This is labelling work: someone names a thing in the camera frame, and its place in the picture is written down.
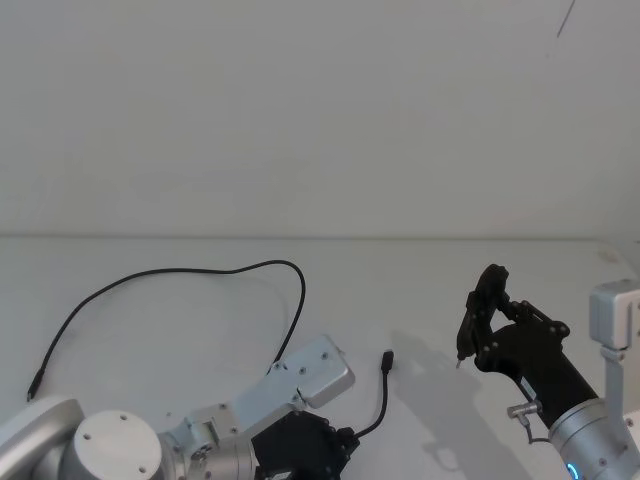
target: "cable connector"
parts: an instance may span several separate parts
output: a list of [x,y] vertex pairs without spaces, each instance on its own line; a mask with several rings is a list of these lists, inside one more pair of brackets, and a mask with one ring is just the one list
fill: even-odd
[[387,350],[382,354],[382,364],[380,365],[380,370],[382,373],[387,375],[389,371],[393,368],[393,350]]
[[36,372],[36,376],[33,377],[33,381],[31,382],[31,386],[29,390],[27,390],[27,402],[30,402],[38,393],[38,389],[40,388],[40,384],[42,383],[42,379],[44,378],[44,369],[41,368]]

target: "wire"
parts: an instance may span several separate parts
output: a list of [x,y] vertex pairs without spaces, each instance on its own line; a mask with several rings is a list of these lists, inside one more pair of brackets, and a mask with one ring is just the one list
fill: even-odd
[[531,426],[525,425],[524,429],[527,431],[527,438],[529,439],[529,445],[532,443],[551,443],[548,438],[533,438],[531,434]]
[[387,400],[389,399],[389,385],[388,385],[388,376],[389,370],[393,366],[393,351],[387,350],[382,355],[382,365],[380,369],[382,370],[382,406],[380,407],[380,414],[378,414],[378,418],[376,418],[375,422],[373,422],[370,426],[365,428],[364,430],[355,434],[356,438],[362,438],[365,435],[373,432],[376,428],[380,426],[384,416],[387,413]]
[[149,275],[159,275],[164,273],[199,273],[199,274],[205,274],[205,275],[236,275],[238,273],[248,272],[250,270],[256,270],[258,268],[266,267],[269,265],[284,265],[284,266],[290,267],[298,274],[298,277],[300,278],[300,300],[298,301],[298,308],[296,309],[296,313],[293,316],[293,320],[291,322],[291,325],[289,326],[289,330],[287,331],[287,334],[284,337],[282,344],[280,345],[280,349],[278,350],[278,353],[276,354],[273,360],[273,363],[277,362],[282,357],[285,349],[287,348],[287,345],[289,344],[289,341],[291,340],[291,336],[293,335],[293,332],[298,324],[298,320],[300,319],[300,314],[302,313],[302,307],[304,306],[305,296],[307,294],[307,283],[304,279],[304,275],[302,274],[302,270],[300,270],[300,267],[298,267],[295,263],[290,262],[288,260],[267,260],[265,262],[260,262],[253,265],[249,265],[247,267],[236,268],[233,270],[212,270],[207,268],[158,268],[155,270],[145,270],[143,272],[138,272],[138,273],[128,275],[124,278],[121,278],[120,280],[110,283],[106,287],[103,287],[97,292],[94,292],[91,295],[89,295],[82,302],[80,302],[76,308],[73,309],[73,311],[69,314],[67,319],[64,321],[64,323],[58,330],[58,333],[56,333],[56,336],[53,338],[51,345],[49,345],[49,348],[47,350],[47,353],[44,356],[42,364],[40,365],[40,368],[36,372],[36,375],[33,378],[33,381],[31,382],[31,386],[27,391],[27,402],[33,400],[33,398],[36,396],[36,393],[40,388],[40,384],[42,383],[42,379],[47,369],[49,360],[51,359],[51,355],[53,354],[53,350],[56,348],[56,345],[60,341],[60,338],[62,337],[62,334],[64,333],[64,331],[69,326],[69,323],[71,323],[71,320],[73,320],[73,318],[78,314],[78,312],[80,312],[80,310],[87,303],[91,302],[92,300],[99,297],[103,293],[108,292],[109,290],[125,282],[128,282],[129,280],[134,280],[136,278],[146,277]]

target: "metal bracket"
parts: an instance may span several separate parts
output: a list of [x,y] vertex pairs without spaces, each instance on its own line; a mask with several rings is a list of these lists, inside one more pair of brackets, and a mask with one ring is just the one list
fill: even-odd
[[322,407],[354,382],[342,353],[323,335],[274,363],[238,398],[196,410],[168,434],[186,458],[202,461],[212,450],[248,442],[289,412]]
[[640,282],[622,280],[596,287],[589,298],[589,333],[602,345],[605,401],[618,441],[637,445],[626,419],[640,409]]

